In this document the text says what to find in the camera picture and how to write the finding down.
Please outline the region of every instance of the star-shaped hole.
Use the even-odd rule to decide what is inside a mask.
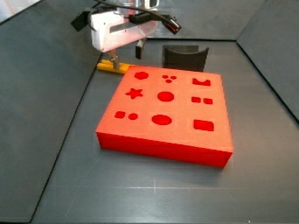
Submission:
[[[130,95],[131,99],[135,99],[138,96],[140,96],[140,97],[143,96],[142,91],[143,91],[143,89],[131,88],[131,91],[128,93],[126,93],[126,95]]]

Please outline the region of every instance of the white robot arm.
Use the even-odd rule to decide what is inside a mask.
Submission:
[[[158,21],[174,34],[182,29],[174,17],[158,12],[159,0],[95,1],[97,4],[84,11],[83,16],[77,16],[72,25],[79,31],[88,22],[92,45],[103,53],[110,52],[115,69],[119,66],[116,49],[120,46],[139,41],[136,57],[142,59],[146,38],[155,32]]]

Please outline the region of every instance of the gray wall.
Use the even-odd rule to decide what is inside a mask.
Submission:
[[[88,0],[44,0],[0,26],[0,221],[29,221],[99,53],[71,20]]]
[[[267,0],[238,43],[299,119],[299,1]]]
[[[41,0],[1,0],[0,1],[0,23],[17,12],[23,11],[32,4]]]
[[[182,24],[174,36],[160,24],[154,38],[236,40],[264,0],[162,0],[159,11],[168,11]]]

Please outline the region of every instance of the gray metal floor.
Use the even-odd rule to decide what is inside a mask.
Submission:
[[[206,71],[222,74],[235,153],[222,170],[99,148],[95,128],[122,75],[103,71],[79,107],[33,223],[299,222],[299,129],[234,42],[151,41],[144,59],[162,66],[163,45],[210,47]]]

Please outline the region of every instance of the red foam block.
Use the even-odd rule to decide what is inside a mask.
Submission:
[[[103,149],[224,167],[234,147],[220,75],[131,66],[96,133]]]

